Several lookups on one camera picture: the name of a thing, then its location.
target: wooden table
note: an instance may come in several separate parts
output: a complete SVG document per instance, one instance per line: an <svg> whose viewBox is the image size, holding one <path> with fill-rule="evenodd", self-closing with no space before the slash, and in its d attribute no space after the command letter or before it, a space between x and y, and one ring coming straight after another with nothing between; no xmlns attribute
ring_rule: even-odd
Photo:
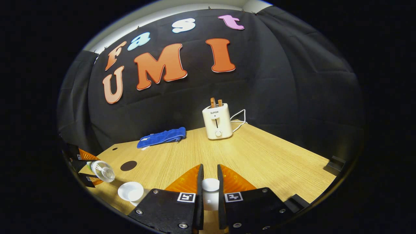
<svg viewBox="0 0 416 234"><path fill-rule="evenodd" d="M233 129L239 124L232 123ZM118 196L121 184L136 181L148 190L165 189L200 163L204 165L205 179L217 178L217 165L223 164L256 188L271 188L282 201L298 194L311 203L335 178L323 170L328 159L247 123L228 139L209 140L205 128L199 128L187 131L186 138L177 143L141 150L137 149L138 142L115 144L98 155L113 167L116 180L88 188L124 214L130 213L134 206ZM123 163L132 160L137 162L135 168L126 172L120 169ZM91 174L87 167L80 172ZM204 216L201 234L224 233L218 229L218 211L205 211Z"/></svg>

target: power cord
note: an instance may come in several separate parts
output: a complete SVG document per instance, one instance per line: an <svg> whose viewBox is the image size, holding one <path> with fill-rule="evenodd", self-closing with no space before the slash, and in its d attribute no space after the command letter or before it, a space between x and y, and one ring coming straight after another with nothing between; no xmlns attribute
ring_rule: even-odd
<svg viewBox="0 0 416 234"><path fill-rule="evenodd" d="M236 115L238 115L238 114L240 114L241 112L243 112L244 111L244 121L240 121L240 120L234 120L234 121L232 121L232 122L240 122L240 123L242 123L242 124L240 124L236 129L234 129L233 130L233 132L235 132L235 131L237 131L237 129L239 129L243 124L245 124L245 123L247 123L246 121L245 121L245 109L242 109L241 111L239 111L237 114L235 114L235 115L233 115L230 119L233 119L234 118L234 116L236 116Z"/></svg>

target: black backdrop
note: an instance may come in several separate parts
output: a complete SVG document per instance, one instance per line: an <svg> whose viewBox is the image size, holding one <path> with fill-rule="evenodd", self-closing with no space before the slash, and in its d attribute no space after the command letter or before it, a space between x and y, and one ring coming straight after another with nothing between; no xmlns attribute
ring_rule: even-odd
<svg viewBox="0 0 416 234"><path fill-rule="evenodd" d="M226 26L218 19L222 15L240 19L244 30ZM186 18L195 19L195 28L173 33L172 23ZM150 40L128 51L130 41L144 32L150 32ZM205 41L212 38L230 41L234 71L211 71L212 51ZM124 41L128 43L106 71L108 54ZM163 48L174 43L183 45L180 57L187 77L152 81L151 87L138 91L134 58L149 52L158 59ZM222 9L172 15L121 37L93 65L95 56L80 54L58 102L58 128L64 140L93 154L151 133L203 127L201 111L210 97L228 103L231 115L246 109L251 125L326 158L350 159L363 143L364 107L353 69L316 29L275 6L258 15ZM82 63L85 57L89 60ZM109 104L102 80L120 66L124 66L123 95ZM111 87L115 93L115 78Z"/></svg>
<svg viewBox="0 0 416 234"><path fill-rule="evenodd" d="M9 19L4 35L9 43L6 51L13 53L6 55L18 69L5 70L14 78L16 96L4 100L11 104L5 122L15 129L5 145L4 158L11 161L3 171L12 183L3 190L4 230L132 232L134 226L90 197L65 169L55 147L55 113L62 77L79 49L102 28L136 9L137 1L124 1L110 10L102 1L11 4L4 12ZM341 187L287 226L288 231L410 233L411 209L402 207L409 196L396 185L406 177L394 177L405 171L404 163L414 162L401 146L410 140L412 129L413 99L406 94L414 93L414 82L402 73L409 63L406 42L412 27L404 18L410 7L379 1L279 1L278 6L313 25L345 55L360 77L370 133L357 166ZM24 54L24 59L16 54ZM43 73L36 75L33 71L40 68Z"/></svg>

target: black circle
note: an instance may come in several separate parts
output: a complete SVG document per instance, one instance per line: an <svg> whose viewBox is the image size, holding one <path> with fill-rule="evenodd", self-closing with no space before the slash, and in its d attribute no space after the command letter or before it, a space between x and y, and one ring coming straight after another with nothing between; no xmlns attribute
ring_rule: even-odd
<svg viewBox="0 0 416 234"><path fill-rule="evenodd" d="M131 169L135 168L137 165L136 161L128 161L123 163L123 165L121 165L120 169L124 172L126 171L130 171Z"/></svg>

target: blue towel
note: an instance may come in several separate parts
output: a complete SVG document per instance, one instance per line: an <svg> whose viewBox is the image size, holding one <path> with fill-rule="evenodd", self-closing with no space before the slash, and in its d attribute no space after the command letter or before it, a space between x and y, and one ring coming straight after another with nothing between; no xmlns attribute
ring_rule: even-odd
<svg viewBox="0 0 416 234"><path fill-rule="evenodd" d="M137 144L137 148L143 148L149 145L160 144L165 142L179 142L186 136L186 130L184 127L178 129L172 129L149 136L142 137Z"/></svg>

